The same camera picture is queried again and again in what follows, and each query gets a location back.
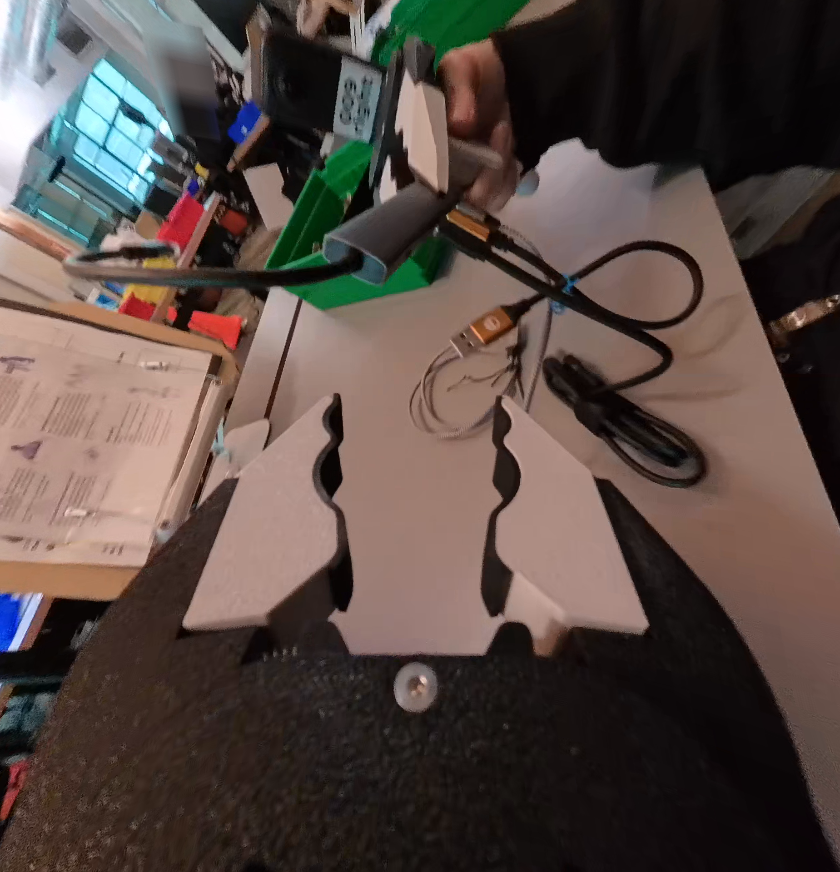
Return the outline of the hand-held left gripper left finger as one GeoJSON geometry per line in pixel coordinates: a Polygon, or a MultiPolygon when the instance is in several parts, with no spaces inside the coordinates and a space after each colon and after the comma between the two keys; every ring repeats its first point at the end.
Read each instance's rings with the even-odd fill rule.
{"type": "Polygon", "coordinates": [[[320,399],[238,476],[184,630],[303,630],[353,595],[338,393],[320,399]]]}

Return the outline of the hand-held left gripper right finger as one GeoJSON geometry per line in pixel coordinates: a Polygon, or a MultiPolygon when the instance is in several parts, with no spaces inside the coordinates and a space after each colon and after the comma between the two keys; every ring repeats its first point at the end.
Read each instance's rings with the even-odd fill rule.
{"type": "Polygon", "coordinates": [[[591,472],[520,405],[497,400],[492,482],[499,504],[484,542],[487,612],[556,655],[579,629],[641,637],[649,619],[591,472]]]}

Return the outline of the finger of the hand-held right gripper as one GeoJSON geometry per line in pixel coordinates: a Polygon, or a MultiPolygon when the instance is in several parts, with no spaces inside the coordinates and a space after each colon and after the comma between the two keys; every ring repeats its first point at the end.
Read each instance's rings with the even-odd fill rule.
{"type": "Polygon", "coordinates": [[[404,74],[402,53],[394,53],[389,61],[375,115],[372,137],[373,153],[369,163],[369,185],[379,186],[384,165],[396,140],[395,117],[401,95],[404,74]]]}
{"type": "Polygon", "coordinates": [[[414,176],[431,190],[447,193],[449,158],[444,93],[435,84],[415,81],[405,71],[394,130],[403,137],[408,166],[414,176]]]}

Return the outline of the dark grey hub with cable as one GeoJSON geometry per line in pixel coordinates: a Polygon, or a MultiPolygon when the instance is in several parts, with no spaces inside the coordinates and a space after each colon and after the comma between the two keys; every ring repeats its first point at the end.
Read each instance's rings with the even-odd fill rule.
{"type": "Polygon", "coordinates": [[[438,194],[422,182],[414,182],[327,234],[321,265],[265,270],[145,268],[145,260],[174,255],[174,247],[167,243],[146,242],[67,257],[62,268],[68,276],[89,282],[174,289],[243,288],[259,295],[272,288],[314,286],[340,277],[380,286],[433,234],[460,197],[457,188],[438,194]]]}

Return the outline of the thick black cable orange plug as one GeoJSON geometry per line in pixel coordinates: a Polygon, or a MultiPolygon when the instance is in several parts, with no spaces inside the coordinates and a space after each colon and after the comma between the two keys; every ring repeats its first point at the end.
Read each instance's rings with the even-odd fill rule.
{"type": "MultiPolygon", "coordinates": [[[[466,208],[454,209],[448,213],[439,225],[438,233],[440,227],[448,224],[456,224],[469,230],[480,230],[482,226],[506,227],[488,214],[472,213],[466,208]]],[[[673,365],[672,350],[656,334],[683,324],[698,309],[705,290],[704,276],[698,261],[685,249],[672,243],[656,240],[631,242],[612,249],[575,272],[567,273],[556,269],[558,272],[567,273],[571,277],[571,283],[568,287],[558,284],[551,287],[540,281],[540,275],[530,265],[508,254],[503,257],[516,266],[525,268],[529,278],[532,278],[530,286],[518,282],[530,291],[528,297],[535,292],[544,292],[556,302],[554,317],[566,312],[575,313],[637,343],[658,358],[656,365],[650,369],[613,382],[605,379],[577,356],[565,352],[555,356],[547,348],[540,381],[545,383],[553,396],[572,412],[591,436],[644,480],[674,489],[686,489],[703,482],[708,474],[708,461],[698,443],[685,431],[637,406],[625,396],[626,391],[656,380],[673,365]],[[580,289],[581,282],[602,268],[627,256],[639,254],[669,258],[685,270],[689,279],[688,300],[672,317],[657,320],[628,317],[605,308],[580,289]]],[[[503,274],[517,281],[513,268],[503,274]]],[[[528,333],[523,356],[524,383],[528,382],[537,358],[545,309],[543,303],[539,304],[521,322],[528,333]]]]}

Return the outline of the green divided plastic bin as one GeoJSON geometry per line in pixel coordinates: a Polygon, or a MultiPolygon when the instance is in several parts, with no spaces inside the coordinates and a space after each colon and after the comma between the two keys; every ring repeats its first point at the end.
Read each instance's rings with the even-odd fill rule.
{"type": "MultiPolygon", "coordinates": [[[[350,141],[311,172],[265,265],[267,270],[318,268],[325,235],[347,218],[369,208],[368,167],[372,147],[350,141]]],[[[287,290],[320,311],[423,289],[443,277],[456,255],[453,245],[433,237],[419,246],[382,286],[351,276],[287,290]]]]}

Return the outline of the braided grey cable orange plug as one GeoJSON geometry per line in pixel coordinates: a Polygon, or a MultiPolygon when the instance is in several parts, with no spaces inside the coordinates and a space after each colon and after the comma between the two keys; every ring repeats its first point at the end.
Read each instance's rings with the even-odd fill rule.
{"type": "MultiPolygon", "coordinates": [[[[539,281],[544,285],[570,286],[571,277],[567,273],[556,271],[545,261],[533,243],[512,228],[482,226],[480,230],[469,230],[456,224],[448,224],[439,228],[439,234],[453,243],[463,254],[492,264],[501,272],[513,268],[516,271],[517,281],[525,286],[532,284],[532,278],[529,278],[526,269],[505,260],[503,255],[514,256],[522,263],[533,267],[540,275],[539,281]]],[[[408,400],[408,414],[414,428],[437,441],[456,442],[475,437],[491,426],[495,417],[494,406],[490,406],[467,423],[457,424],[443,418],[436,410],[436,382],[450,365],[472,356],[486,354],[491,346],[510,335],[513,335],[514,339],[507,347],[504,363],[498,369],[485,376],[464,375],[461,382],[490,387],[500,386],[501,397],[514,400],[523,411],[529,412],[541,378],[556,309],[556,302],[548,295],[544,292],[535,292],[532,296],[517,302],[500,304],[462,327],[450,339],[448,346],[430,361],[414,386],[408,400]],[[546,307],[542,335],[531,375],[528,382],[524,383],[523,356],[528,343],[528,333],[521,322],[541,303],[546,307]]]]}

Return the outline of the blue plastic bin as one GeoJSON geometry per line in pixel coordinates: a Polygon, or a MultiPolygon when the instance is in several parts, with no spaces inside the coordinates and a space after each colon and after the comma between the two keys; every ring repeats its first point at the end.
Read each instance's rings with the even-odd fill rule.
{"type": "Polygon", "coordinates": [[[0,593],[0,653],[21,648],[43,602],[42,594],[0,593]]]}

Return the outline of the person's right forearm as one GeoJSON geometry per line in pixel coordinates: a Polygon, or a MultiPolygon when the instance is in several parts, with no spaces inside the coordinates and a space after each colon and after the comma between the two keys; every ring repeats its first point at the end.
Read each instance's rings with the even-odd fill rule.
{"type": "Polygon", "coordinates": [[[492,42],[525,169],[571,139],[714,190],[840,169],[840,1],[579,1],[492,42]]]}

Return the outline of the grey desk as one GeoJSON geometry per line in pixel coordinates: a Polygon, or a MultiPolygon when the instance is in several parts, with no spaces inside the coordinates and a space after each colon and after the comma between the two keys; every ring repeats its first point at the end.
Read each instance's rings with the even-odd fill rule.
{"type": "MultiPolygon", "coordinates": [[[[618,171],[576,142],[550,150],[539,189],[502,223],[571,274],[623,243],[684,248],[705,277],[686,323],[661,333],[670,371],[628,393],[688,432],[709,478],[656,486],[617,461],[539,385],[531,414],[610,480],[713,592],[748,643],[789,721],[818,813],[840,860],[840,525],[767,344],[716,202],[699,171],[659,180],[618,171]]],[[[485,311],[522,297],[513,279],[457,256],[426,289],[318,311],[280,288],[264,306],[230,428],[270,413],[277,438],[339,393],[345,439],[336,499],[354,588],[335,622],[359,653],[479,653],[499,618],[480,594],[497,505],[489,432],[438,441],[408,399],[427,363],[485,311]]]]}

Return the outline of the person's right hand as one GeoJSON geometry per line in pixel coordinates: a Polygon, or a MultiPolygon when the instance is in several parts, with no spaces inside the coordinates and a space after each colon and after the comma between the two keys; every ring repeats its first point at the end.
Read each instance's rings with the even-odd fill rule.
{"type": "Polygon", "coordinates": [[[449,132],[490,147],[500,156],[501,166],[483,169],[466,196],[473,206],[498,213],[515,193],[522,167],[496,46],[488,38],[450,50],[437,71],[446,94],[449,132]]]}

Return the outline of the small blue background bin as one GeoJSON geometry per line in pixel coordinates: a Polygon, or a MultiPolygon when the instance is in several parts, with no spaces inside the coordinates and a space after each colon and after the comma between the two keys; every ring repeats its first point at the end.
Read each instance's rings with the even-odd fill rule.
{"type": "Polygon", "coordinates": [[[253,102],[244,103],[239,109],[235,121],[228,128],[228,136],[236,145],[242,145],[260,125],[267,125],[269,117],[253,102]]]}

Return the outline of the red plastic bin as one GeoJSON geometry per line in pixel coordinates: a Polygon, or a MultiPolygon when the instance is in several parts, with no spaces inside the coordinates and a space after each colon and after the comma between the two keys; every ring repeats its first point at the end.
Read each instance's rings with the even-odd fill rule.
{"type": "Polygon", "coordinates": [[[204,235],[222,205],[222,196],[213,193],[205,203],[199,202],[189,192],[184,192],[175,202],[154,237],[158,243],[179,249],[182,255],[196,253],[204,235]]]}

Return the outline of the instruction sheet on stand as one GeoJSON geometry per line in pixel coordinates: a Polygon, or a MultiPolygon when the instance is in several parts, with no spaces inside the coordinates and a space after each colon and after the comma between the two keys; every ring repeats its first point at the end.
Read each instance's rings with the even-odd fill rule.
{"type": "MultiPolygon", "coordinates": [[[[215,377],[220,384],[214,392],[213,413],[221,417],[226,416],[242,375],[242,362],[221,343],[193,333],[179,332],[161,323],[144,322],[84,302],[50,302],[36,307],[0,298],[0,315],[8,311],[44,317],[58,324],[84,324],[100,335],[132,336],[170,350],[193,350],[219,357],[215,377]]],[[[112,601],[140,570],[138,566],[0,560],[0,593],[38,593],[52,598],[112,601]]]]}

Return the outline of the orange cone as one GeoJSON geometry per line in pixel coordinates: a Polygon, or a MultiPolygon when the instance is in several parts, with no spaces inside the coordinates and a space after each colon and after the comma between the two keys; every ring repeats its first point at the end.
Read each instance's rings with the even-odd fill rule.
{"type": "Polygon", "coordinates": [[[226,316],[205,311],[194,311],[188,324],[189,332],[218,341],[231,352],[238,348],[245,327],[246,319],[239,315],[226,316]]]}

